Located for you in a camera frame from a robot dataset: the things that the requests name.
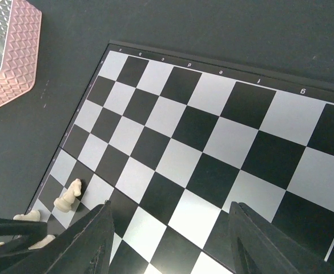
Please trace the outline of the pink metal tin box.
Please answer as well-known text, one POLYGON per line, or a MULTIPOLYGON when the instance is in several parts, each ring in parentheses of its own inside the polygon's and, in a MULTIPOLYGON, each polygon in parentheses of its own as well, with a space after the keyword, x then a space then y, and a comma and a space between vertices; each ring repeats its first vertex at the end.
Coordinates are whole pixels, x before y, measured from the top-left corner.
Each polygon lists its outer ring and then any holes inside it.
POLYGON ((35 85, 41 23, 28 1, 0 1, 0 107, 35 85))

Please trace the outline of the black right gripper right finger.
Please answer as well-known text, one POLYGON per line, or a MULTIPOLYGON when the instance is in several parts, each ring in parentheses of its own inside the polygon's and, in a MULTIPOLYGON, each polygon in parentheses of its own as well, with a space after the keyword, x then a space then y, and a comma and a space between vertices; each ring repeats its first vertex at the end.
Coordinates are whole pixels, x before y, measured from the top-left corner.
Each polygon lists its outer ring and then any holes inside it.
POLYGON ((245 203, 231 203, 228 230, 236 273, 334 273, 245 203))

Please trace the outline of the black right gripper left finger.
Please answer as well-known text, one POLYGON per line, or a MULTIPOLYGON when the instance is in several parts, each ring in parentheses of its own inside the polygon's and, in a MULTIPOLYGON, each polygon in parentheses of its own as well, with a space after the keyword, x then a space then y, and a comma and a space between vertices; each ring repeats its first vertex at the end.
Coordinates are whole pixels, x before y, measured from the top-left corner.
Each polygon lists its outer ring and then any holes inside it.
POLYGON ((114 239, 111 202, 84 215, 46 246, 2 273, 108 273, 114 239))

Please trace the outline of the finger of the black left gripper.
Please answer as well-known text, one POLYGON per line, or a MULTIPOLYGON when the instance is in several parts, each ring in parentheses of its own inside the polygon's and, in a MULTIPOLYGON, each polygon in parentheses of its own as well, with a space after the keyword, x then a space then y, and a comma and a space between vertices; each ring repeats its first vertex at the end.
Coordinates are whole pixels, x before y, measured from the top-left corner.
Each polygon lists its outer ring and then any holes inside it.
POLYGON ((7 235, 47 235, 47 223, 0 218, 0 236, 7 235))
POLYGON ((23 235, 0 246, 0 259, 10 256, 28 257, 34 251, 29 247, 43 240, 45 235, 23 235))

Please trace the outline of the black and white chessboard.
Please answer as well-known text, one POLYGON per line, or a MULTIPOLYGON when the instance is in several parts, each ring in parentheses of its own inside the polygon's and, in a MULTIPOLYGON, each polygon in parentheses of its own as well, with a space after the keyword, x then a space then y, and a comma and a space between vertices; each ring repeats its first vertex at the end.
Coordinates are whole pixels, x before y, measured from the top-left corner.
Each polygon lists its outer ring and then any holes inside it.
POLYGON ((232 202, 334 265, 334 89, 110 43, 30 208, 59 235, 106 200, 111 273, 232 273, 232 202))

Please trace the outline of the white knight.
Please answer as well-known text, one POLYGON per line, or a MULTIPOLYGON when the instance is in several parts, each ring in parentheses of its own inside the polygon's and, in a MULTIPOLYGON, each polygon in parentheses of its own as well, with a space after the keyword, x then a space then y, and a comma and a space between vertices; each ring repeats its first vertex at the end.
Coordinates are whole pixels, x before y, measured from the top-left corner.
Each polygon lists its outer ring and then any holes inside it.
POLYGON ((54 207, 64 213, 69 212, 75 202, 75 198, 81 195, 81 188, 81 180, 75 179, 63 195, 54 200, 54 207))

